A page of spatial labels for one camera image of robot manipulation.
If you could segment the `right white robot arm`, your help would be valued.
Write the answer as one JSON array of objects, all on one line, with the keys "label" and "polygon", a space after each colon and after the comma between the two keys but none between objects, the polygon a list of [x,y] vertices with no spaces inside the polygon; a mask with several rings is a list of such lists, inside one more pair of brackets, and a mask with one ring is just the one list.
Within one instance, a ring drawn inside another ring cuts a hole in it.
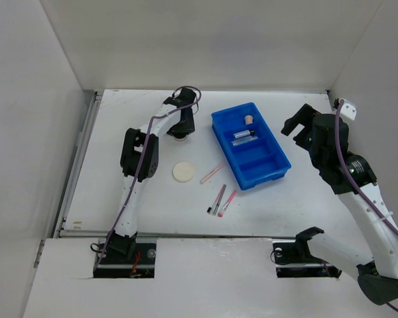
[{"label": "right white robot arm", "polygon": [[398,299],[398,227],[386,208],[377,177],[369,162],[348,150],[349,126],[356,109],[345,99],[335,101],[334,114],[320,113],[304,104],[285,121],[282,134],[298,126],[296,145],[308,151],[312,165],[346,206],[360,229],[369,253],[336,242],[322,229],[311,227],[298,233],[293,242],[273,244],[278,266],[329,264],[327,274],[345,273],[357,281],[363,294],[376,305]]}]

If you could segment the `black round compact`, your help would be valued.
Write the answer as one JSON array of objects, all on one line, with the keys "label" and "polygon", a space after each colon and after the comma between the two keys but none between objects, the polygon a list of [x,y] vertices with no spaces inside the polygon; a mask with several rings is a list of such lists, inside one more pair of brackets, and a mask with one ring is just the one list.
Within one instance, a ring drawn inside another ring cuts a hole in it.
[{"label": "black round compact", "polygon": [[186,139],[188,138],[188,136],[186,135],[186,136],[183,136],[183,137],[177,137],[177,136],[174,136],[173,137],[173,139],[175,139],[175,141],[177,141],[177,142],[183,142],[183,141],[185,141]]}]

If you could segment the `cream round powder puff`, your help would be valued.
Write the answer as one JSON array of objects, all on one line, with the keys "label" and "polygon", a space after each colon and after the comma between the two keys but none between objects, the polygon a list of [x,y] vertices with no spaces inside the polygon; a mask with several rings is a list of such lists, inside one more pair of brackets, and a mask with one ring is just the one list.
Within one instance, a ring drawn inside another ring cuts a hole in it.
[{"label": "cream round powder puff", "polygon": [[196,174],[196,169],[190,162],[179,162],[172,169],[172,175],[178,182],[189,182]]}]

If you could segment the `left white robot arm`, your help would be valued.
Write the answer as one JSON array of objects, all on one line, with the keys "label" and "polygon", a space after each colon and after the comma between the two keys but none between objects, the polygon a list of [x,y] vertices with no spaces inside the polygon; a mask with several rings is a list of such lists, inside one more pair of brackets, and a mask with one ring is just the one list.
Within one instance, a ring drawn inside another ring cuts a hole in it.
[{"label": "left white robot arm", "polygon": [[159,165],[159,140],[165,135],[185,140],[195,131],[193,106],[202,97],[199,89],[182,86],[167,97],[148,123],[138,129],[127,129],[123,141],[120,166],[123,192],[119,212],[105,242],[105,251],[112,252],[126,263],[135,255],[139,212],[135,202],[145,182],[151,179]]}]

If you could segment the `clear plastic bottle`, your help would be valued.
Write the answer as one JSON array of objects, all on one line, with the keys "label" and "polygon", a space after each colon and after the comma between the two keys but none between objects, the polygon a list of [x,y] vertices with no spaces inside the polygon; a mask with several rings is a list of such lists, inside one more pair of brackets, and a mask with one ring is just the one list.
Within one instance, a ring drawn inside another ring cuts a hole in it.
[{"label": "clear plastic bottle", "polygon": [[243,137],[243,138],[239,138],[239,139],[236,139],[236,140],[232,141],[232,146],[239,146],[241,144],[245,144],[247,142],[251,142],[251,141],[256,140],[256,139],[257,139],[256,136],[246,136],[246,137]]}]

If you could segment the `beige makeup sponge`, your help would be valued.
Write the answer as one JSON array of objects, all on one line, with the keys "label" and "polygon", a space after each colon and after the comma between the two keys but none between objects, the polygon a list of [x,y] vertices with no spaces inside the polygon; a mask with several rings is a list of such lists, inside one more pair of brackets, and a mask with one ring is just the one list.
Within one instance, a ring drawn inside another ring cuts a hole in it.
[{"label": "beige makeup sponge", "polygon": [[251,123],[253,123],[253,116],[251,115],[245,116],[245,124],[250,125]]}]

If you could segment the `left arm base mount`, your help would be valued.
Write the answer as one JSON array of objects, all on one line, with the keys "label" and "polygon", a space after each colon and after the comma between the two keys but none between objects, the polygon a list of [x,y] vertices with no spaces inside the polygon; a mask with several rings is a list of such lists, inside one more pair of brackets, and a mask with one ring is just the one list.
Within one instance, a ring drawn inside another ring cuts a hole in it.
[{"label": "left arm base mount", "polygon": [[155,277],[157,239],[151,237],[120,237],[90,245],[96,253],[94,278],[143,279]]}]

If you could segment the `clear vial black cap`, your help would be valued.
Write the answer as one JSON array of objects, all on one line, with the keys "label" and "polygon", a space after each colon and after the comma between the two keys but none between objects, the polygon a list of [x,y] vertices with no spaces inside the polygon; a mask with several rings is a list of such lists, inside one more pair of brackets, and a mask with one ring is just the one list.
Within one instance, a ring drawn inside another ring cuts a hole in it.
[{"label": "clear vial black cap", "polygon": [[239,139],[239,138],[244,138],[247,136],[253,136],[254,134],[255,134],[255,131],[253,129],[251,129],[251,130],[244,130],[244,131],[233,133],[233,137],[235,139]]}]

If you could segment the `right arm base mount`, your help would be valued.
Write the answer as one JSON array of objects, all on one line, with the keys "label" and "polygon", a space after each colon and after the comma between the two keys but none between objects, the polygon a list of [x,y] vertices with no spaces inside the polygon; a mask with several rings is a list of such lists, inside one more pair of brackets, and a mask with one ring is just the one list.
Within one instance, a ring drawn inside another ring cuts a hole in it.
[{"label": "right arm base mount", "polygon": [[270,259],[278,278],[339,278],[342,271],[313,256],[301,256],[294,240],[274,240]]}]

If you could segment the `pink lip pencil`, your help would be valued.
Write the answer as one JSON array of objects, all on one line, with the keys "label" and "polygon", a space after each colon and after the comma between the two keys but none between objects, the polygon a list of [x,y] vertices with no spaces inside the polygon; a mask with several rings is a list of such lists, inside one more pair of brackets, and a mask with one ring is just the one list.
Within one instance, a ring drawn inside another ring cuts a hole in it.
[{"label": "pink lip pencil", "polygon": [[217,172],[219,172],[224,167],[224,165],[225,164],[222,162],[217,167],[215,167],[211,172],[209,172],[206,176],[204,176],[200,180],[200,184],[204,184],[205,182],[207,182],[212,176],[214,176]]}]

